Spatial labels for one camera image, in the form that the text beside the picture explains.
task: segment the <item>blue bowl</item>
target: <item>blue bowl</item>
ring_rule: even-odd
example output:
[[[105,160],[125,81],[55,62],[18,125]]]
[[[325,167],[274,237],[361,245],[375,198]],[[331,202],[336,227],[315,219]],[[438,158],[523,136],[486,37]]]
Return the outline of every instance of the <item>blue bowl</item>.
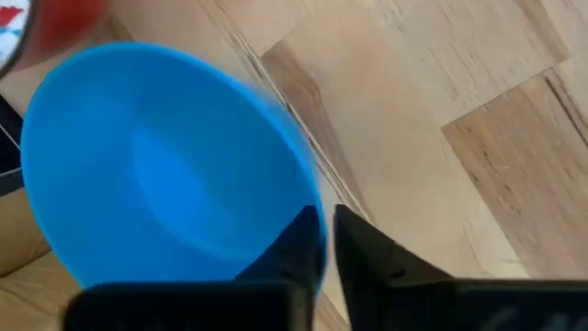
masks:
[[[326,227],[297,125],[198,59],[117,43],[53,70],[28,107],[32,209],[80,284],[231,280],[305,205]]]

